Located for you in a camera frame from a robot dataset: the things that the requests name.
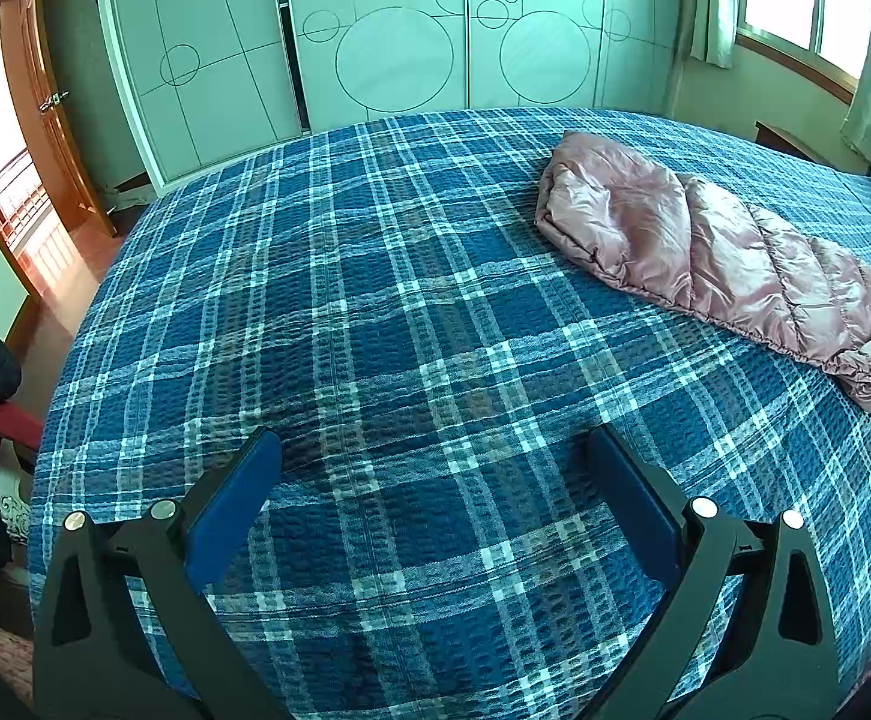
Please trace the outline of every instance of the wooden door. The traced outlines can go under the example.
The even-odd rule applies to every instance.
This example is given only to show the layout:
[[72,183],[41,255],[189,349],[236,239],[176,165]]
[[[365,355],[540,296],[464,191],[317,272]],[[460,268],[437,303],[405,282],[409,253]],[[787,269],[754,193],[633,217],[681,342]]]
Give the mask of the wooden door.
[[45,40],[41,0],[0,0],[2,58],[19,127],[65,229],[89,221],[115,236],[72,138]]

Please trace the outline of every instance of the baseboard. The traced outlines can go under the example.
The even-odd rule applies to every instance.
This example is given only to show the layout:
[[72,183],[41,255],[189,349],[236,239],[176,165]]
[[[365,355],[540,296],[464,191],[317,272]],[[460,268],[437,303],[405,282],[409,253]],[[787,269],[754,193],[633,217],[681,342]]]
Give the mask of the baseboard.
[[148,173],[143,170],[138,175],[132,176],[128,181],[122,181],[122,183],[115,187],[115,191],[131,191],[132,189],[139,189],[139,187],[151,185],[152,179],[149,178]]
[[14,322],[11,323],[9,333],[5,337],[6,348],[19,362],[25,359],[25,353],[28,351],[33,336],[35,336],[40,308],[41,298],[38,295],[26,295],[19,313]]

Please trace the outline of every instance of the blue clamp pad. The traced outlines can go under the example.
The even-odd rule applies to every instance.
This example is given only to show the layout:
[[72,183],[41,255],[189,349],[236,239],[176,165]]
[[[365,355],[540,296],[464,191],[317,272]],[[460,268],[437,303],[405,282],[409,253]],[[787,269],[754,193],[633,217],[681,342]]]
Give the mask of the blue clamp pad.
[[674,589],[682,578],[688,498],[667,470],[639,460],[611,425],[589,433],[587,452],[598,490],[643,572]]
[[197,592],[224,576],[280,478],[282,442],[259,428],[230,464],[204,473],[185,495],[182,505],[191,502],[194,509],[187,512],[185,573]]

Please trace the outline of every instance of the quilted jacket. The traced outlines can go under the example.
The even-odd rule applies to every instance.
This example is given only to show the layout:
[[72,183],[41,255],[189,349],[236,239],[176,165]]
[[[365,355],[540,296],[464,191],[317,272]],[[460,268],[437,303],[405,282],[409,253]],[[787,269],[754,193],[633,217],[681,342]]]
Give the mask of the quilted jacket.
[[722,187],[568,132],[535,223],[605,284],[836,377],[871,413],[871,268]]

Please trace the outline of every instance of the bed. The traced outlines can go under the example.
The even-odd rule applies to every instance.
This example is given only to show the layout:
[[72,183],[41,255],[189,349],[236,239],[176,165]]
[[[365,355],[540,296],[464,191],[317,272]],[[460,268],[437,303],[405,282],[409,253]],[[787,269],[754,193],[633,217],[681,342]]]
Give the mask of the bed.
[[871,417],[818,370],[554,250],[532,215],[567,128],[871,264],[871,177],[665,119],[425,114],[251,157],[153,205],[88,310],[38,456],[33,603],[72,509],[137,517],[265,424],[283,483],[206,595],[296,717],[570,718],[661,596],[583,463],[585,431],[611,422],[687,493],[805,515],[848,691],[871,658]]

